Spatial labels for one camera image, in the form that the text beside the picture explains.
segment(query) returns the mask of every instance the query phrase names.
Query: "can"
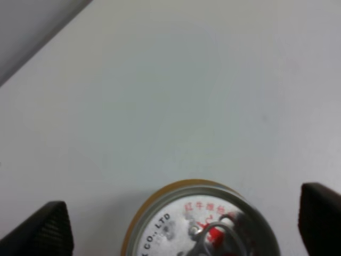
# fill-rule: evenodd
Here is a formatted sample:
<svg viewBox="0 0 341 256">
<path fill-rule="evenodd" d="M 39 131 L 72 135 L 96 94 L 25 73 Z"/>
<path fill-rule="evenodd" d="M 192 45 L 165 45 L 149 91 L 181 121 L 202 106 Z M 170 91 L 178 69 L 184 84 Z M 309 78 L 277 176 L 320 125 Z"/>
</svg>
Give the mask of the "can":
<svg viewBox="0 0 341 256">
<path fill-rule="evenodd" d="M 279 256 L 264 217 L 229 187 L 182 180 L 138 210 L 121 256 Z"/>
</svg>

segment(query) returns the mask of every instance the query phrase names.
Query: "pull tab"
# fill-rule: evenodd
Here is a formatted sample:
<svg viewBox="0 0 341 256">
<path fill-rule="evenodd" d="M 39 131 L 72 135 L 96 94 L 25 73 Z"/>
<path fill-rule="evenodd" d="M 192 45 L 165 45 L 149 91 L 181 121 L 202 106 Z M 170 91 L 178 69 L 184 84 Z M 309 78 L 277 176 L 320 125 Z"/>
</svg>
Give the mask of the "pull tab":
<svg viewBox="0 0 341 256">
<path fill-rule="evenodd" d="M 210 223 L 204 230 L 195 234 L 193 239 L 197 242 L 195 246 L 193 247 L 193 249 L 189 251 L 186 256 L 214 256 L 215 254 L 211 253 L 211 251 L 207 247 L 207 243 L 205 242 L 205 240 L 209 231 L 217 227 L 224 229 L 226 234 L 229 234 L 232 237 L 233 241 L 236 243 L 237 248 L 238 248 L 238 252 L 235 252 L 237 256 L 247 256 L 245 247 L 240 237 L 230 226 L 222 222 L 222 220 L 225 218 L 232 220 L 228 215 L 222 215 L 219 218 L 219 221 Z"/>
</svg>

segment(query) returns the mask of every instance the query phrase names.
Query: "gray wall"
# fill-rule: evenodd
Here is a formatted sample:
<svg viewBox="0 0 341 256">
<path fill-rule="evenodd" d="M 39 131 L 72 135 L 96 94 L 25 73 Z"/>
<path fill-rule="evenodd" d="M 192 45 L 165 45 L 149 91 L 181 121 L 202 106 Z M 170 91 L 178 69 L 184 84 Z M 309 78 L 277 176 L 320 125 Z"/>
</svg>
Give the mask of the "gray wall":
<svg viewBox="0 0 341 256">
<path fill-rule="evenodd" d="M 0 0 L 0 85 L 89 0 Z"/>
</svg>

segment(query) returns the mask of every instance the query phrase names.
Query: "metal can top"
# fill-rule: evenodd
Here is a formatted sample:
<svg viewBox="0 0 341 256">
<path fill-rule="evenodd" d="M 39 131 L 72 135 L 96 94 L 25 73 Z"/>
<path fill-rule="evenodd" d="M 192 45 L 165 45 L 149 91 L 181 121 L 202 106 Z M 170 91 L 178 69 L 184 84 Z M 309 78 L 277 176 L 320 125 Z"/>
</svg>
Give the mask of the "metal can top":
<svg viewBox="0 0 341 256">
<path fill-rule="evenodd" d="M 185 180 L 152 195 L 136 214 L 121 256 L 278 256 L 262 215 L 232 189 Z"/>
</svg>

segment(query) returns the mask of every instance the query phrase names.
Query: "can rim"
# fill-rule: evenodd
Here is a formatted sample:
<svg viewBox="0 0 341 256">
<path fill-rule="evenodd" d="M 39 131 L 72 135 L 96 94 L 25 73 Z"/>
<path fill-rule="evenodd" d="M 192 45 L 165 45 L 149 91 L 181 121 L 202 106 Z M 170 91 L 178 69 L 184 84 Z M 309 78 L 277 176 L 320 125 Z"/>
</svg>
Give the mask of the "can rim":
<svg viewBox="0 0 341 256">
<path fill-rule="evenodd" d="M 243 198 L 235 190 L 225 185 L 222 185 L 217 182 L 209 181 L 209 180 L 192 179 L 192 180 L 181 180 L 175 183 L 171 183 L 159 189 L 158 191 L 156 191 L 143 203 L 143 205 L 139 208 L 133 220 L 131 221 L 131 224 L 129 225 L 129 228 L 126 232 L 123 245 L 122 245 L 122 249 L 121 249 L 121 256 L 131 256 L 131 255 L 128 255 L 127 253 L 129 251 L 134 252 L 134 249 L 137 246 L 137 244 L 135 243 L 135 240 L 138 237 L 140 237 L 145 226 L 149 223 L 149 220 L 154 216 L 156 212 L 158 212 L 165 205 L 169 204 L 170 202 L 174 200 L 177 200 L 184 196 L 189 196 L 191 194 L 196 195 L 196 193 L 193 191 L 187 194 L 187 192 L 190 189 L 199 190 L 202 188 L 206 188 L 210 190 L 210 193 L 208 190 L 204 194 L 212 195 L 216 197 L 220 197 L 220 196 L 218 196 L 215 192 L 217 192 L 217 190 L 220 191 L 222 193 L 222 196 L 220 197 L 221 199 L 225 199 L 225 197 L 223 196 L 223 193 L 227 192 L 231 195 L 229 202 L 234 203 L 235 201 L 235 205 L 238 205 L 241 209 L 244 209 L 246 212 L 251 211 L 254 217 L 256 217 L 260 223 L 262 223 L 262 227 L 264 231 L 268 233 L 269 238 L 271 239 L 270 243 L 272 244 L 272 248 L 274 249 L 274 251 L 276 251 L 275 255 L 280 255 L 278 242 L 273 233 L 273 230 L 271 229 L 270 225 L 265 220 L 263 215 L 252 204 L 250 204 L 247 200 L 245 200 L 245 198 Z"/>
</svg>

